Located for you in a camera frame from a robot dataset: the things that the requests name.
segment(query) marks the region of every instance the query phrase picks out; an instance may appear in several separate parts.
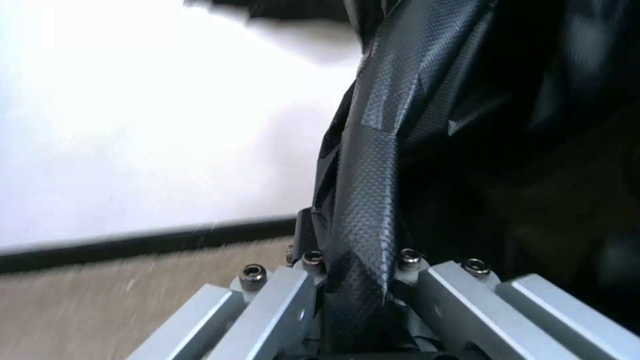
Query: black baseboard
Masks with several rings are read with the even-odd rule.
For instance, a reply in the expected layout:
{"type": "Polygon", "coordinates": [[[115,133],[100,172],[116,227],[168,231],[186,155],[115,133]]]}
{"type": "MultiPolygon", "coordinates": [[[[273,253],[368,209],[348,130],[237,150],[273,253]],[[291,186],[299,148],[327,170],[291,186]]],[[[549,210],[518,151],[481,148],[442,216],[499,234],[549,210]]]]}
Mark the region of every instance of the black baseboard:
{"type": "Polygon", "coordinates": [[[191,231],[180,230],[175,233],[118,238],[112,241],[59,249],[5,254],[0,255],[0,274],[43,270],[59,266],[133,258],[150,254],[198,250],[280,236],[293,236],[295,228],[296,219],[294,217],[280,218],[263,222],[221,225],[207,229],[199,227],[191,231]]]}

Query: textured black material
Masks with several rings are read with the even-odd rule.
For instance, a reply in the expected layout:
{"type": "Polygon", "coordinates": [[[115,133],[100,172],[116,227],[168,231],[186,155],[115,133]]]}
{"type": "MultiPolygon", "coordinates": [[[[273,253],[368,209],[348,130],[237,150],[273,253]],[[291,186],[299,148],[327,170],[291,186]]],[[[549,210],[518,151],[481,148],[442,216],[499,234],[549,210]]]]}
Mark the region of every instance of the textured black material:
{"type": "Polygon", "coordinates": [[[570,288],[609,231],[637,225],[639,4],[345,0],[363,60],[312,204],[326,350],[388,345],[407,243],[570,288]]]}
{"type": "Polygon", "coordinates": [[[332,221],[326,224],[328,236],[317,234],[330,241],[320,243],[328,262],[324,319],[332,351],[365,351],[388,338],[385,308],[398,229],[397,136],[418,122],[467,37],[490,11],[488,1],[401,1],[373,31],[367,8],[348,2],[365,58],[353,94],[350,89],[345,96],[351,100],[348,113],[341,106],[326,135],[344,127],[340,146],[326,140],[330,151],[321,150],[319,176],[337,177],[318,181],[314,204],[321,227],[327,218],[332,221]],[[335,189],[327,184],[333,182],[335,189]]]}

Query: wooden floor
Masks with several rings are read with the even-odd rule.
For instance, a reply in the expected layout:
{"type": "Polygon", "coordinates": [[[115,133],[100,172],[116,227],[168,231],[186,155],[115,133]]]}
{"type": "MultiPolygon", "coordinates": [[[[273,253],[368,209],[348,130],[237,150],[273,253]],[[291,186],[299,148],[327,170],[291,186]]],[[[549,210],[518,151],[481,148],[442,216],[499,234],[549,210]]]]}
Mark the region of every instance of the wooden floor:
{"type": "Polygon", "coordinates": [[[0,277],[0,360],[123,360],[203,284],[285,262],[291,238],[0,277]]]}

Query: hex socket screw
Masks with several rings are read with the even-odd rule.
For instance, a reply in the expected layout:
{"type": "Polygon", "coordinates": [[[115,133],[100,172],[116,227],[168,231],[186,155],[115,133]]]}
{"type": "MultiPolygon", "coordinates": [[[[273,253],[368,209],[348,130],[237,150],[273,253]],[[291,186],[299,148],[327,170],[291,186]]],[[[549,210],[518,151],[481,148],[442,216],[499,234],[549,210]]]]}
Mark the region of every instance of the hex socket screw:
{"type": "Polygon", "coordinates": [[[484,277],[489,275],[491,267],[480,259],[466,259],[462,262],[462,268],[475,277],[484,277]]]}
{"type": "Polygon", "coordinates": [[[260,264],[249,264],[238,278],[244,291],[258,291],[267,283],[267,270],[260,264]]]}
{"type": "Polygon", "coordinates": [[[311,250],[304,253],[302,255],[302,267],[312,274],[324,274],[326,269],[324,268],[322,252],[320,250],[311,250]]]}
{"type": "Polygon", "coordinates": [[[420,268],[421,259],[421,254],[416,250],[402,249],[400,250],[398,268],[402,271],[416,271],[420,268]]]}

